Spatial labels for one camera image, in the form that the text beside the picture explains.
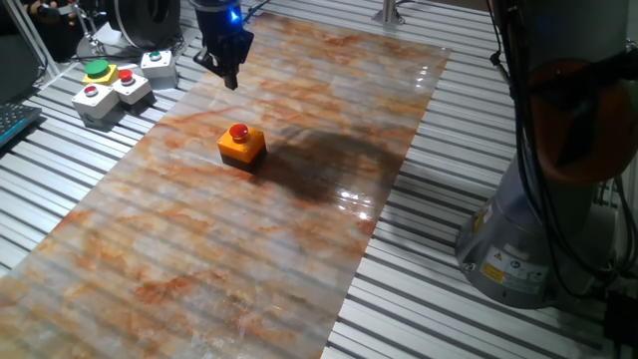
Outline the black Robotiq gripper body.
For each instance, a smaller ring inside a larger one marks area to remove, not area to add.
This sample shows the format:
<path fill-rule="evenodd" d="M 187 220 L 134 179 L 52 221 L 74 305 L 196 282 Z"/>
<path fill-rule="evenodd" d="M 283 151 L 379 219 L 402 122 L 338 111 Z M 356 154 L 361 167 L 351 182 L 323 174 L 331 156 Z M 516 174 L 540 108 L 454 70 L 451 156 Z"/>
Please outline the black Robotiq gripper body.
<path fill-rule="evenodd" d="M 193 61 L 216 75 L 237 75 L 254 35 L 243 28 L 240 0 L 190 0 L 201 33 Z"/>

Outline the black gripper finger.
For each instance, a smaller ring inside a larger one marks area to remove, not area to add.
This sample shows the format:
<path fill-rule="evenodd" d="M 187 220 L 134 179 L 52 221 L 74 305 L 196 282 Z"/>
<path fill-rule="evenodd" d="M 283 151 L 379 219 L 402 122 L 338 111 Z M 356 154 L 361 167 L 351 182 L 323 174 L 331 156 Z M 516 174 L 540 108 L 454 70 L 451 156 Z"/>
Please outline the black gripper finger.
<path fill-rule="evenodd" d="M 244 63 L 245 61 L 235 61 L 230 66 L 230 72 L 229 72 L 229 89 L 230 90 L 235 90 L 238 87 L 237 76 L 240 71 L 240 66 L 243 65 Z"/>
<path fill-rule="evenodd" d="M 234 69 L 225 60 L 211 54 L 206 47 L 193 56 L 193 61 L 221 78 L 226 88 L 234 89 Z"/>

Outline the person's bare hand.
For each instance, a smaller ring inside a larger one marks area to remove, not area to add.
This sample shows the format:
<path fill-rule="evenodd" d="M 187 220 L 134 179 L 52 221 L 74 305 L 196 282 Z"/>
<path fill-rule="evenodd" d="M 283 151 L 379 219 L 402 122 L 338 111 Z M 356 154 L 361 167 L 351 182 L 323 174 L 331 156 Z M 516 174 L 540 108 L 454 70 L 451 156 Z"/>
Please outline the person's bare hand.
<path fill-rule="evenodd" d="M 77 18 L 77 4 L 73 1 L 59 3 L 58 1 L 34 0 L 27 1 L 24 8 L 29 15 L 44 22 L 75 20 Z"/>

